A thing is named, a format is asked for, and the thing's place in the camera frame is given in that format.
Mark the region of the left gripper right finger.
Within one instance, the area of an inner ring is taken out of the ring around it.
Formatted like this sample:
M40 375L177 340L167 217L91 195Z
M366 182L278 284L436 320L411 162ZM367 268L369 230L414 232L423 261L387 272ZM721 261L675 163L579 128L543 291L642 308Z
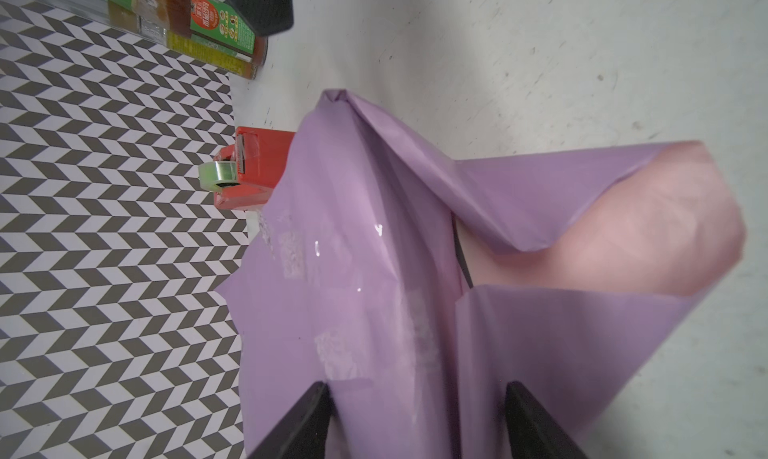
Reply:
M587 455L519 381L505 391L505 419L513 459L587 459Z

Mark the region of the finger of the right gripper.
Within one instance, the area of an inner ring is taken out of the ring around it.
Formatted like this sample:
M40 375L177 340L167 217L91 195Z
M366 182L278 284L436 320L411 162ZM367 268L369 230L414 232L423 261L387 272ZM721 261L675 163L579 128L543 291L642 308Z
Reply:
M293 0L225 0L256 36L270 37L294 25Z

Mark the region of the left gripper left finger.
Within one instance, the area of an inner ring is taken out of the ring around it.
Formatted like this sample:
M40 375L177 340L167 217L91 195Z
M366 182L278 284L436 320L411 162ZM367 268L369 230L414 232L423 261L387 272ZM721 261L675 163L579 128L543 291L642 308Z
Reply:
M328 385L313 383L247 458L323 459L332 414Z

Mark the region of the pink wrapping paper sheet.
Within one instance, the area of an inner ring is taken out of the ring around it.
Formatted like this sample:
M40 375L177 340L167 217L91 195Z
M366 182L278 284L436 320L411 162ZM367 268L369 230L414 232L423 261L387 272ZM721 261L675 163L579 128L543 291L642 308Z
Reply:
M746 238L698 141L453 160L346 90L304 118L260 219L218 289L247 454L315 382L335 457L506 458L514 381L579 435Z

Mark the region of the dark navy gift box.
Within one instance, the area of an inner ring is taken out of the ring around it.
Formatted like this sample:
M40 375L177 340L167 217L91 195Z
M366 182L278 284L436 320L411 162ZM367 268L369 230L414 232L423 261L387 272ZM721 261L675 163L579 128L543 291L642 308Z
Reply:
M470 290L474 287L474 285L473 285L472 277L467 265L466 257L464 255L464 251L462 248L458 226L459 226L459 221L456 218L456 216L453 215L452 216L452 232L453 232L456 260L459 266L459 270L461 271L464 288L467 290Z

